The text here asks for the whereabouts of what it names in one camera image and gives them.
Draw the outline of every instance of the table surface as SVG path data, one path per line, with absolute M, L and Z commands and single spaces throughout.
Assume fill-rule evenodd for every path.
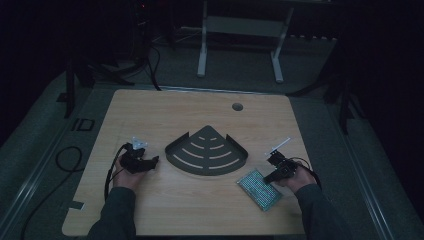
M 243 105 L 242 111 L 232 108 Z M 240 169 L 220 176 L 184 172 L 166 159 L 165 147 L 183 134 L 190 136 L 206 125 L 225 138 L 228 134 L 249 156 Z M 104 204 L 106 173 L 118 149 L 137 137 L 148 142 L 145 158 L 158 155 L 138 189 L 137 235 L 278 235 L 301 234 L 301 211 L 287 188 L 270 210 L 263 212 L 237 185 L 257 169 L 264 176 L 274 168 L 265 153 L 287 137 L 279 149 L 286 157 L 308 155 L 290 101 L 285 96 L 219 93 L 118 90 L 89 157 L 74 201 L 82 210 L 69 209 L 63 225 L 68 236 L 87 235 Z

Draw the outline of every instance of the gray carpet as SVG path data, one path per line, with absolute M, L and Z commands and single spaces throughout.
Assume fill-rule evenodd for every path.
M 284 94 L 305 87 L 316 79 L 333 44 L 324 40 L 288 39 L 280 57 L 285 82 L 277 84 L 266 51 L 237 46 L 234 46 L 237 51 L 228 51 L 211 43 L 206 77 L 200 79 L 196 76 L 199 48 L 193 48 L 192 42 L 182 42 L 173 51 L 161 44 L 159 39 L 156 46 L 160 52 L 160 64 L 156 77 L 165 90 L 190 87 Z M 158 59 L 157 56 L 156 52 L 151 52 L 152 63 Z M 136 82 L 131 88 L 152 89 L 144 71 L 127 76 L 127 80 Z M 81 148 L 81 166 L 85 165 L 111 97 L 116 89 L 123 88 L 107 80 L 98 79 L 97 82 L 93 89 L 77 89 L 77 109 L 70 119 L 65 120 L 64 104 L 55 102 L 58 94 L 64 91 L 63 75 L 59 76 L 0 150 L 2 216 L 14 203 L 32 170 L 40 161 L 48 159 L 38 188 L 27 207 L 16 215 L 17 221 L 10 223 L 5 239 L 19 239 L 30 212 L 67 176 L 55 163 L 55 155 L 60 150 L 69 146 Z M 358 117 L 350 119 L 349 136 L 341 134 L 335 123 L 338 105 L 326 105 L 321 99 L 323 91 L 325 87 L 301 98 L 291 98 L 291 102 L 312 165 L 321 178 L 323 191 L 346 218 L 354 239 L 424 239 L 423 225 L 369 123 Z M 94 120 L 93 130 L 73 131 L 76 119 Z M 64 166 L 72 168 L 78 154 L 72 149 L 66 150 L 60 159 Z M 376 221 L 380 219 L 370 214 L 368 195 L 364 194 L 363 182 L 357 174 L 358 164 L 373 196 L 380 203 L 379 210 L 390 228 L 388 237 L 384 237 L 387 232 L 381 233 L 376 227 L 379 225 Z M 28 224 L 26 239 L 70 239 L 61 233 L 61 226 L 80 177 L 81 172 L 74 173 L 40 207 Z M 298 240 L 305 237 L 275 236 L 275 239 Z

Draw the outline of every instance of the circular hole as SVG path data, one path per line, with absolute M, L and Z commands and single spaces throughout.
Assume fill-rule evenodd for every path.
M 243 110 L 243 105 L 241 103 L 234 103 L 233 109 L 234 109 L 234 111 L 241 111 L 241 110 Z

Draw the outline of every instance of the dark sleeve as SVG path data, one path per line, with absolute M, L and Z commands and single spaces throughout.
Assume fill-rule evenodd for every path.
M 296 192 L 302 210 L 303 227 L 309 240 L 352 239 L 345 220 L 324 196 L 316 184 L 302 187 Z
M 134 210 L 135 193 L 124 187 L 112 188 L 87 239 L 135 239 Z

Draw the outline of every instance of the dark background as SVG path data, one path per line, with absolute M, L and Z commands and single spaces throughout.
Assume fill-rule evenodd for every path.
M 149 9 L 141 17 L 153 19 L 160 31 L 169 34 L 171 42 L 170 21 L 177 28 L 201 24 L 202 1 L 154 2 L 144 1 Z M 339 39 L 340 51 L 333 53 L 328 64 L 335 72 L 350 69 L 351 91 L 423 219 L 424 108 L 420 98 L 424 90 L 424 3 L 334 3 L 295 2 L 289 34 Z M 50 81 L 65 70 L 75 49 L 109 64 L 114 63 L 117 52 L 134 57 L 124 37 L 130 34 L 134 20 L 125 14 L 129 6 L 116 6 L 113 1 L 0 2 L 0 145 Z M 108 22 L 111 15 L 114 21 Z

